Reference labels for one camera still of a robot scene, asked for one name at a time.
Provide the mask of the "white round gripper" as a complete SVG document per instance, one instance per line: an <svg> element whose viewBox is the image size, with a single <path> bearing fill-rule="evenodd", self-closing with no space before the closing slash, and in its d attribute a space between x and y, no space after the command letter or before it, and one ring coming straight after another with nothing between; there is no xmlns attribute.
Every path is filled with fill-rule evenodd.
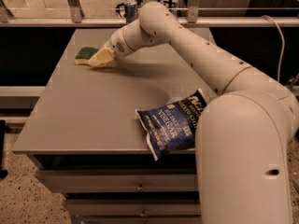
<svg viewBox="0 0 299 224"><path fill-rule="evenodd" d="M92 67L106 67L114 58L126 57L134 50L129 47L125 40L124 30L119 29L112 34L105 46L99 49L89 60Z"/></svg>

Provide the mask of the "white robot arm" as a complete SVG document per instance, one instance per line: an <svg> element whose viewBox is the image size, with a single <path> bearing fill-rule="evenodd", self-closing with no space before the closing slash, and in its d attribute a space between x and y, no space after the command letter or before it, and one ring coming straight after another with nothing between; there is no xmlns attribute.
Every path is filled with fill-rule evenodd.
<svg viewBox="0 0 299 224"><path fill-rule="evenodd" d="M287 145L299 126L294 94L268 75L184 28L162 4L148 2L136 21L89 60L169 44L217 96L196 129L203 224L292 224Z"/></svg>

